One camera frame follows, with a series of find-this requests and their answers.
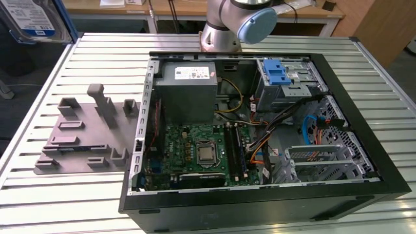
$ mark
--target hard drive label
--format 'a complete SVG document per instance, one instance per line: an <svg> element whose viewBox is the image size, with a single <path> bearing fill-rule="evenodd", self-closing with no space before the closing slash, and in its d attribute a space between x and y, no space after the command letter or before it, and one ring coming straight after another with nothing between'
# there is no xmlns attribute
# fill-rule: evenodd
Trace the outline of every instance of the hard drive label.
<svg viewBox="0 0 416 234"><path fill-rule="evenodd" d="M0 0L18 26L34 36L52 36L55 28L44 9L32 0Z"/></svg>

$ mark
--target motherboard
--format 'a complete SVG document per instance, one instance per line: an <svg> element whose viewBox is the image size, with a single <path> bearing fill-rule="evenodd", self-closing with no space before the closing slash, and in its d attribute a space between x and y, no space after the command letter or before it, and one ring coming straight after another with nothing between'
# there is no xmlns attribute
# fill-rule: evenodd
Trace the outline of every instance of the motherboard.
<svg viewBox="0 0 416 234"><path fill-rule="evenodd" d="M150 189L176 189L179 184L198 188L195 183L210 178L211 187L216 181L222 187L258 185L258 171L248 170L244 159L248 131L247 125L167 125L163 158L151 158L148 163Z"/></svg>

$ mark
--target power supply label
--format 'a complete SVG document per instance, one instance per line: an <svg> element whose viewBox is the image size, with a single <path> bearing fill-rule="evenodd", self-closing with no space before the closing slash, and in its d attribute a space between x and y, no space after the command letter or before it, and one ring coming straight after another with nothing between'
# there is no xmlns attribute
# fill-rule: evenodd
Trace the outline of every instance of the power supply label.
<svg viewBox="0 0 416 234"><path fill-rule="evenodd" d="M175 79L210 79L208 67L178 67Z"/></svg>

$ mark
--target metal profile rail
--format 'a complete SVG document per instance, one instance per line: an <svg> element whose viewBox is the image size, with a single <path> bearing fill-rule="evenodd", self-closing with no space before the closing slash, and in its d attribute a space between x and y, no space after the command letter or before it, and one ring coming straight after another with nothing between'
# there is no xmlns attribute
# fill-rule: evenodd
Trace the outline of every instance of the metal profile rail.
<svg viewBox="0 0 416 234"><path fill-rule="evenodd" d="M90 83L103 83L114 102L142 100L150 51L199 51L198 35L86 33L68 46L0 160L3 234L143 233L118 213L123 173L36 175L32 172L58 120L63 97L92 102ZM363 46L348 38L268 37L246 52L324 54L375 134L414 190L340 220L242 227L194 233L415 233L416 111Z"/></svg>

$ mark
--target wire bundle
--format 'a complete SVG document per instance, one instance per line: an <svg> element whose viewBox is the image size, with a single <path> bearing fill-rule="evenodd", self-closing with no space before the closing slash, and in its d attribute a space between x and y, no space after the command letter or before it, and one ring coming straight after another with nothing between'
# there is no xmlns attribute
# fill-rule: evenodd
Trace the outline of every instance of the wire bundle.
<svg viewBox="0 0 416 234"><path fill-rule="evenodd" d="M256 99L251 100L250 102L254 103L254 102L256 102L256 101L259 101L259 100L260 100L260 98L256 98ZM255 113L256 113L256 112L252 112L251 115L250 115L250 122L251 122L251 123L255 123L255 124L262 124L260 121L255 121Z"/></svg>
<svg viewBox="0 0 416 234"><path fill-rule="evenodd" d="M264 134L262 136L262 138L259 140L256 140L251 146L248 147L250 150L255 149L255 152L252 154L251 157L251 163L258 163L255 161L255 157L256 157L256 153L259 152L262 146L267 143L267 141L271 138L272 132L275 131L276 127L279 124L282 124L282 122L290 118L295 112L298 111L298 109L302 107L302 105L310 101L316 101L316 100L322 100L324 97L323 94L320 95L315 95L312 97L306 97L303 99L300 99L299 101L296 101L291 106L288 106L283 111L280 111L280 113L275 116L275 118L272 119L272 121L270 122L270 124L266 127L264 130Z"/></svg>
<svg viewBox="0 0 416 234"><path fill-rule="evenodd" d="M230 79L226 79L226 78L223 78L223 80L236 89L236 91L239 92L239 95L240 95L240 103L239 103L239 105L235 107L235 108L232 108L232 109L230 109L230 110L218 110L218 111L215 111L216 113L230 113L230 112L234 112L234 111L236 111L236 110L239 110L240 109L240 107L242 107L242 105L243 105L243 93L242 93L242 91L240 91L240 89L238 88L238 86L231 82L231 80Z"/></svg>

